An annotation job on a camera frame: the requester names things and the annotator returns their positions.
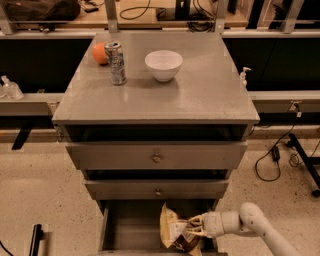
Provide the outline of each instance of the aluminum can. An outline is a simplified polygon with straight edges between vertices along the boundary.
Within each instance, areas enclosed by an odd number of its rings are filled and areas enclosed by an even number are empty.
[[[121,43],[119,41],[107,41],[104,45],[108,62],[111,64],[111,81],[115,85],[126,82],[124,60]]]

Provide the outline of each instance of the tile floor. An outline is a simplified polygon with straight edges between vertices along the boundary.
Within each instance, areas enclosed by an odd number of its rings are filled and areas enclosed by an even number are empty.
[[[293,131],[308,155],[320,139],[316,128],[297,127]],[[291,167],[292,151],[280,144],[280,179],[267,183],[254,173],[256,160],[289,129],[256,128],[217,210],[237,210],[245,201],[256,203],[302,255],[318,256],[320,198],[310,194],[312,183],[304,165]],[[12,151],[10,136],[0,132],[0,240],[13,255],[29,255],[33,225],[39,223],[45,232],[39,256],[92,255],[99,244],[101,212],[90,199],[65,144],[34,134],[21,150]],[[315,156],[320,156],[320,148]],[[277,171],[271,156],[262,160],[259,168],[266,176]],[[218,239],[218,245],[219,251],[230,256],[272,255],[260,238],[227,235]],[[6,255],[0,248],[0,256]]]

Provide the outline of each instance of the drawer knob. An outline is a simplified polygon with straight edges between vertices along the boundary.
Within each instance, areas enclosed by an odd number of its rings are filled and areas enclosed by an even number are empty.
[[[153,162],[155,162],[156,164],[160,163],[161,162],[161,157],[158,155],[158,154],[155,154],[153,157],[152,157],[152,160]]]
[[[162,195],[160,188],[156,189],[155,194],[156,194],[156,196],[161,196]]]

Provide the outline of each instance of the white bowl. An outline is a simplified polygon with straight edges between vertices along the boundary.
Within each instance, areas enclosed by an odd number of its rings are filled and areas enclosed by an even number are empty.
[[[148,70],[160,82],[171,80],[178,73],[182,61],[179,53],[166,50],[149,53],[145,58]]]

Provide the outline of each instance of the gray countertop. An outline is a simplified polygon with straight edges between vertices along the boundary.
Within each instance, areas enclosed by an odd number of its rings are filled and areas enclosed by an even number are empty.
[[[127,82],[111,83],[110,66],[94,61],[91,48],[109,39],[123,47]],[[156,81],[145,56],[155,50],[183,57],[169,82]],[[121,31],[97,34],[54,115],[56,124],[247,124],[259,117],[240,86],[236,67],[216,33]]]

